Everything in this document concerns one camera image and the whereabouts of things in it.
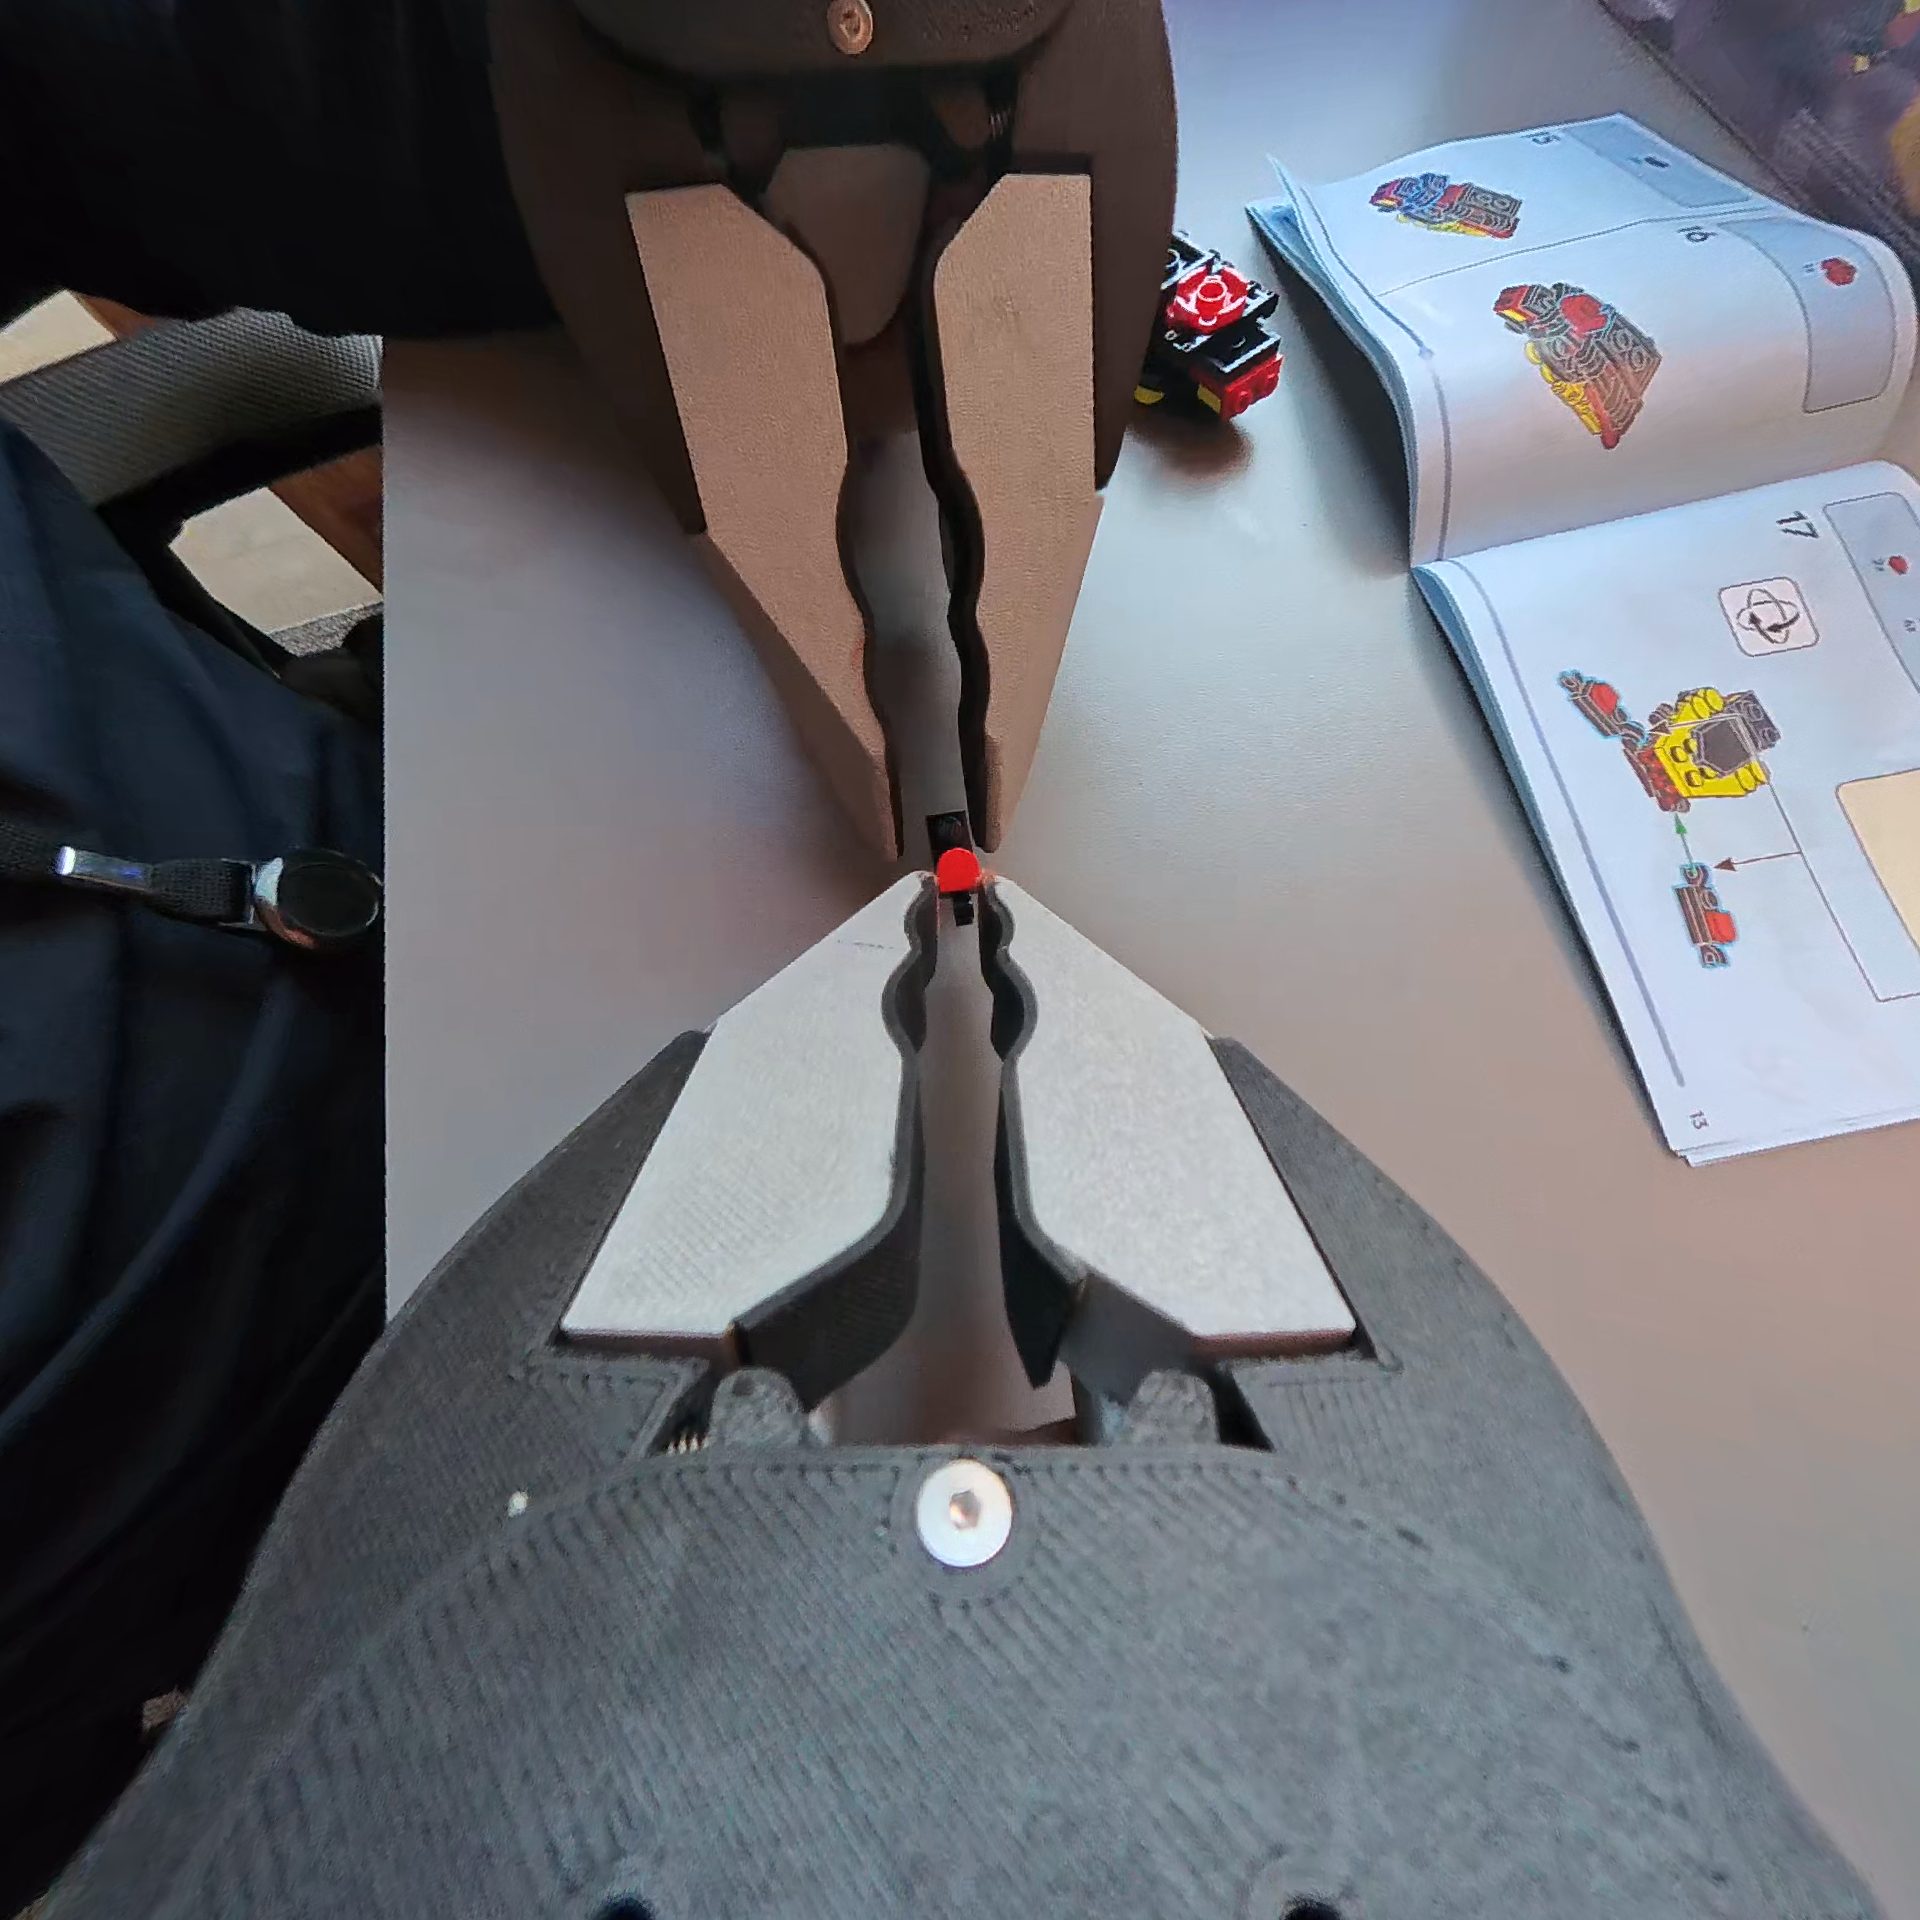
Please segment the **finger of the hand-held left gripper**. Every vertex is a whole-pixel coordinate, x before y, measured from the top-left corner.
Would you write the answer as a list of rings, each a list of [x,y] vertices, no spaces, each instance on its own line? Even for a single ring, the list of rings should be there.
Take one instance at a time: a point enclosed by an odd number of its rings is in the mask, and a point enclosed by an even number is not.
[[[901,852],[896,774],[849,576],[849,431],[826,280],[731,187],[626,199],[678,430],[698,547],[852,828]]]
[[[997,180],[933,260],[920,318],[922,438],[960,664],[957,750],[976,841],[997,851],[1040,745],[1102,513],[1091,180]]]

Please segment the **black red lego model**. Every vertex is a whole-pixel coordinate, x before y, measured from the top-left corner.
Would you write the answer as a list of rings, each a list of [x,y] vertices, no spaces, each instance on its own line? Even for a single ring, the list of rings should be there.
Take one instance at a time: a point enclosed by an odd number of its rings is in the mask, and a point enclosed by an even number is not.
[[[1227,423],[1278,389],[1284,353],[1270,327],[1281,304],[1273,291],[1176,231],[1158,295],[1139,404],[1178,403]]]

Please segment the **black backpack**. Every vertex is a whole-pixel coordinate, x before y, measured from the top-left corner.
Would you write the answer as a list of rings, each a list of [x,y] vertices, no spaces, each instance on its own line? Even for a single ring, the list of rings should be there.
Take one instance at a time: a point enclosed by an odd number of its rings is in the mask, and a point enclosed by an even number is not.
[[[371,737],[163,609],[5,428],[5,819],[379,860]],[[177,1686],[373,1336],[378,951],[5,883],[5,1715]]]

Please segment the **open lego instruction booklet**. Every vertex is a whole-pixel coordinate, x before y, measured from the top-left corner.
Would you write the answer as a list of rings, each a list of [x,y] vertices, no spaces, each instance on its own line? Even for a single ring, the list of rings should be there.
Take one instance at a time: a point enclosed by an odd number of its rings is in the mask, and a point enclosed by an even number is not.
[[[1918,1111],[1918,493],[1884,241],[1624,113],[1249,205],[1392,396],[1416,585],[1669,1148]]]

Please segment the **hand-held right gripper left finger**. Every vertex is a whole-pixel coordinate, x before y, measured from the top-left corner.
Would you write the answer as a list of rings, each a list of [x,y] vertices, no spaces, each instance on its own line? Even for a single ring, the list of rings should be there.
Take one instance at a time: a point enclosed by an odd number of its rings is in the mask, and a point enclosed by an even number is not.
[[[906,1331],[922,1259],[931,876],[901,877],[705,1032],[560,1331],[781,1374],[804,1408]]]

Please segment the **person's dark clothing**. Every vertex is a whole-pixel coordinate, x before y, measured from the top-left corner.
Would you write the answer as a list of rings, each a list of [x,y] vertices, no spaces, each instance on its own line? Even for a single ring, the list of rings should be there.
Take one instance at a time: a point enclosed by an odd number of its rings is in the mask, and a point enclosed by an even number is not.
[[[5,320],[56,291],[405,341],[554,325],[484,4],[5,1]]]

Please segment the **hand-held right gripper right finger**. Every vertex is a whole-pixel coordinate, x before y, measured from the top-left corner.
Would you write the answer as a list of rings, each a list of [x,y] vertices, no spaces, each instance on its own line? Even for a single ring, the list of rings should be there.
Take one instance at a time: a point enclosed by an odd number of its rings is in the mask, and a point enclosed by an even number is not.
[[[1316,1359],[1356,1311],[1210,1030],[1024,886],[979,889],[1000,1055],[1000,1295],[1022,1392],[1115,1443],[1153,1374],[1262,1436],[1232,1367]]]

